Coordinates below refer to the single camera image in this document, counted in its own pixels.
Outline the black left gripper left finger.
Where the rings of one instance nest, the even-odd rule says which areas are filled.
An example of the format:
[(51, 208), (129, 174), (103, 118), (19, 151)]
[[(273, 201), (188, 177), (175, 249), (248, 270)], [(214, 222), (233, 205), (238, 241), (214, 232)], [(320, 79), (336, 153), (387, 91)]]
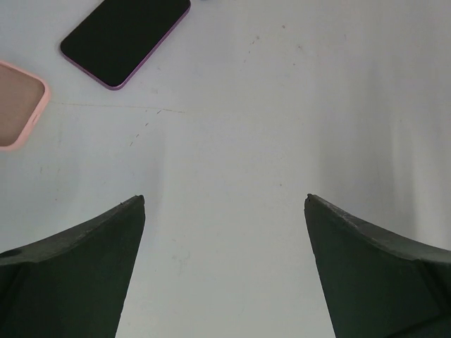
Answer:
[(2, 337), (115, 337), (145, 224), (144, 197), (1, 253)]

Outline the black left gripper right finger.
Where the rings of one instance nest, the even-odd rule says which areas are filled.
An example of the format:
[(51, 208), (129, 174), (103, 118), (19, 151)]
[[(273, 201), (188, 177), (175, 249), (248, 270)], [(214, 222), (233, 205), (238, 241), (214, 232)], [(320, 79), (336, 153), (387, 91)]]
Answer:
[(336, 337), (450, 336), (450, 251), (314, 194), (304, 214)]

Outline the pink phone case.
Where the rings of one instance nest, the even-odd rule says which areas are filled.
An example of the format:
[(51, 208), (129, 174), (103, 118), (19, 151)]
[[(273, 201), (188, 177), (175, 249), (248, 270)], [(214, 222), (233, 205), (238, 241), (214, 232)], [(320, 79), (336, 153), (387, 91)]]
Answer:
[(29, 138), (51, 96), (40, 77), (1, 62), (1, 150), (20, 148)]

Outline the purple smartphone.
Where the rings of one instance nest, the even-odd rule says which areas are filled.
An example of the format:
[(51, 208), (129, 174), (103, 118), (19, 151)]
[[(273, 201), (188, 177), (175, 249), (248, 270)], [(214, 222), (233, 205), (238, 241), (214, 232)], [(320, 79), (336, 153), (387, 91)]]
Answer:
[(103, 1), (62, 40), (59, 49), (73, 65), (117, 90), (190, 8), (189, 0)]

